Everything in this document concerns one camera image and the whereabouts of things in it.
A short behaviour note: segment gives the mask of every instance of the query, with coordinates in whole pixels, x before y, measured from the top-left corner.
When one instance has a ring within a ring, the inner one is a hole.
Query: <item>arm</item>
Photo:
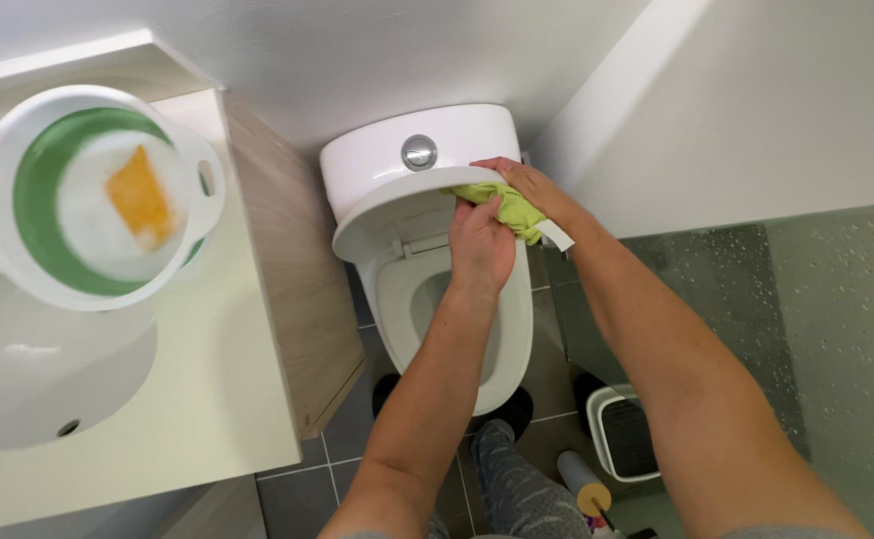
[[[746,368],[596,218],[536,169],[505,158],[472,164],[499,171],[577,242],[587,302],[644,405],[691,536],[805,526],[869,537],[792,448]]]
[[[499,198],[478,208],[457,200],[450,286],[380,411],[347,498],[321,538],[426,535],[437,491],[476,405],[497,300],[514,268],[514,234],[494,219],[499,209]]]

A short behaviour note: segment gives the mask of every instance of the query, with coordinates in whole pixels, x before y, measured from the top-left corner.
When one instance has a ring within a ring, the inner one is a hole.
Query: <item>gray pants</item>
[[[491,531],[521,539],[589,539],[573,495],[520,457],[514,431],[499,419],[489,421],[470,445]],[[430,539],[449,539],[437,513]]]

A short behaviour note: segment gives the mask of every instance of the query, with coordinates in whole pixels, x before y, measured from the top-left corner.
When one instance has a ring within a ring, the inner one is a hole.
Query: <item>white sink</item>
[[[0,275],[0,449],[79,435],[126,404],[157,351],[147,302],[72,312]]]

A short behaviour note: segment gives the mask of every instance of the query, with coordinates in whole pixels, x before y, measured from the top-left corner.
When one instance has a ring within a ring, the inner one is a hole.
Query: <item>toilet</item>
[[[321,152],[323,184],[337,220],[333,252],[356,266],[377,331],[401,374],[450,283],[447,235],[456,202],[440,189],[503,182],[495,171],[468,166],[498,155],[520,160],[514,120],[495,104],[398,116],[349,132]],[[527,249],[516,241],[473,415],[514,394],[530,359],[533,326]]]

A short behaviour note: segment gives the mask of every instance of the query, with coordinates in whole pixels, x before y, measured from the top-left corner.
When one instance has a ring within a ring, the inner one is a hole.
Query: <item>green cloth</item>
[[[537,223],[546,221],[547,216],[540,213],[533,204],[527,202],[523,195],[507,185],[497,181],[485,181],[475,185],[458,185],[440,190],[444,195],[456,195],[475,204],[486,204],[493,197],[500,196],[500,211],[497,221],[510,227],[519,240],[525,240],[528,246],[540,241],[543,234],[536,228]]]

